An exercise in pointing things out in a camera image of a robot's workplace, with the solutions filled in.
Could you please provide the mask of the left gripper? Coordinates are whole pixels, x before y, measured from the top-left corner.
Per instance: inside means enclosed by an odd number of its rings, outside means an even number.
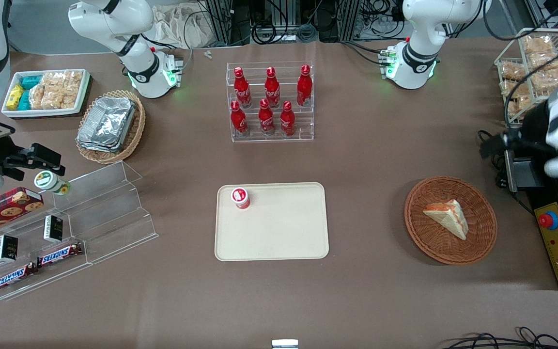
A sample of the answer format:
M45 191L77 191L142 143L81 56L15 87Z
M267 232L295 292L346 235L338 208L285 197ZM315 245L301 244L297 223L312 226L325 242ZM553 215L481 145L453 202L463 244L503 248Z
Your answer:
M501 132L492 135L482 131L479 155L481 159L487 159L505 151L514 150L516 146L512 144L518 139L520 147L551 147L545 141L548 126L548 101L541 101L524 114L524 121L519 133Z

